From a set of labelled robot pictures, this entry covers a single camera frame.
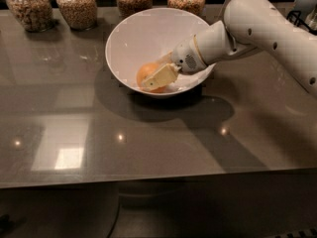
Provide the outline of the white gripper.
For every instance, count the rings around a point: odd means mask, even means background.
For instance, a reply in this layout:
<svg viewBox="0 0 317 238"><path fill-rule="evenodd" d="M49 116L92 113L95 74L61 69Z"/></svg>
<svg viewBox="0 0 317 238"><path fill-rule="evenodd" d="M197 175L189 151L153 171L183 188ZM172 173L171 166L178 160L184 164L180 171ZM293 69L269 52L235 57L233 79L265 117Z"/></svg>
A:
<svg viewBox="0 0 317 238"><path fill-rule="evenodd" d="M157 59L158 68L142 81L142 86L145 91L163 91L177 80L179 70L197 73L217 61L228 60L235 51L232 37L224 23L218 21Z"/></svg>

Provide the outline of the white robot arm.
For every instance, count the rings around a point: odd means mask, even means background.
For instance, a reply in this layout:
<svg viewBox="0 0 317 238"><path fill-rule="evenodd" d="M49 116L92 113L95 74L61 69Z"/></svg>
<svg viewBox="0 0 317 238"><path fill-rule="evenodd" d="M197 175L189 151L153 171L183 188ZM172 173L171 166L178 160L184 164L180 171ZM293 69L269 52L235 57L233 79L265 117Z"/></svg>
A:
<svg viewBox="0 0 317 238"><path fill-rule="evenodd" d="M256 50L271 54L309 94L317 96L317 39L286 20L267 0L231 0L223 19L179 43L142 80L146 91L167 86L221 60Z"/></svg>

